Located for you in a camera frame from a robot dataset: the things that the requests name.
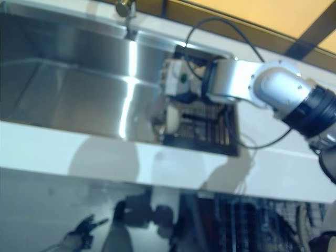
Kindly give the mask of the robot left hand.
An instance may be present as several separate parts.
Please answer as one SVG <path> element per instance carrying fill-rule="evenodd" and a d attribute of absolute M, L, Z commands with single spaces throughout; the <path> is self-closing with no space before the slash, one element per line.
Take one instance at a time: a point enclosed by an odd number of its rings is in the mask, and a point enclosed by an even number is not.
<path fill-rule="evenodd" d="M 91 235 L 91 232 L 95 228 L 106 224 L 108 221 L 108 218 L 95 220 L 95 214 L 91 214 L 85 217 L 74 230 L 68 233 L 71 237 L 76 238 L 79 242 L 79 244 L 75 246 L 75 251 L 90 249 L 93 242 L 93 236 Z"/>

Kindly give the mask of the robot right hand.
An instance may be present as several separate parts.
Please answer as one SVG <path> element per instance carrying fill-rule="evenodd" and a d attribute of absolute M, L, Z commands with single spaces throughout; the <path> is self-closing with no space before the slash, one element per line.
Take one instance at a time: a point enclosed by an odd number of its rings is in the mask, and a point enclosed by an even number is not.
<path fill-rule="evenodd" d="M 159 84 L 165 104 L 174 102 L 191 104 L 200 101 L 212 106 L 206 95 L 203 81 L 198 79 L 184 59 L 169 58 L 163 61 Z"/>

